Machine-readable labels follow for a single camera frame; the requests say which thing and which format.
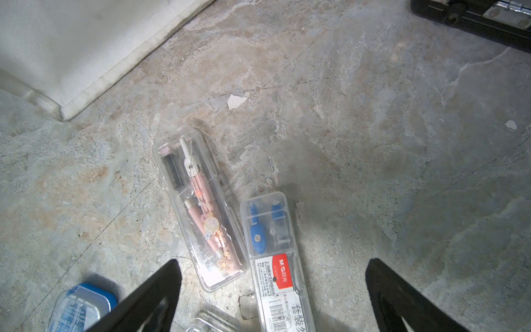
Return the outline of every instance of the clear plastic case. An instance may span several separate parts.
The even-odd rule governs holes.
[[[46,331],[86,331],[115,306],[114,295],[90,284],[76,285],[57,298]]]
[[[209,311],[200,311],[186,332],[236,332],[236,326]]]
[[[156,141],[153,154],[203,289],[245,274],[241,231],[199,132],[181,126]]]
[[[315,331],[286,196],[248,199],[240,212],[262,331]]]

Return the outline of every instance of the product label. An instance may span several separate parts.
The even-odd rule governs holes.
[[[254,263],[267,331],[306,332],[301,299],[293,289],[287,255],[269,256]]]

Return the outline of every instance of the plastic pencil case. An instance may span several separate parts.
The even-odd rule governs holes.
[[[114,295],[90,284],[79,284],[59,295],[46,331],[86,331],[115,306]]]
[[[262,331],[315,331],[286,195],[253,197],[240,212]]]
[[[236,332],[236,326],[214,313],[201,311],[192,319],[186,332]]]
[[[245,274],[242,236],[198,131],[179,127],[154,143],[153,154],[203,289]]]

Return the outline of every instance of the barcode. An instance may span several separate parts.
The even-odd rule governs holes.
[[[273,332],[286,332],[286,316],[284,315],[284,308],[280,300],[269,302],[269,310],[271,311],[271,321],[273,323]]]

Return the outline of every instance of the blue lid container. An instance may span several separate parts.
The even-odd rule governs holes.
[[[90,284],[64,291],[55,302],[47,332],[83,332],[116,306],[116,298]]]

